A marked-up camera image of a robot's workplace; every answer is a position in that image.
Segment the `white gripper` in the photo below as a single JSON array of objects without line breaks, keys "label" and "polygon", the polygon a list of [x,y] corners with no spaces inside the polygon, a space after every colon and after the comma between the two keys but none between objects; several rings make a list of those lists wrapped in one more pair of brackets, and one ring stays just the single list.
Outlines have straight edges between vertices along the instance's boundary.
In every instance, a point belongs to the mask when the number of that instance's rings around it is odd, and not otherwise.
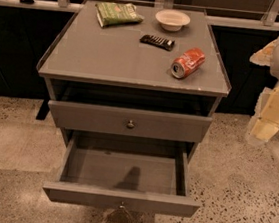
[{"label": "white gripper", "polygon": [[[271,66],[276,40],[250,56],[249,61],[258,66]],[[274,88],[264,88],[258,100],[257,117],[250,118],[245,135],[252,146],[266,144],[279,131],[279,82]]]}]

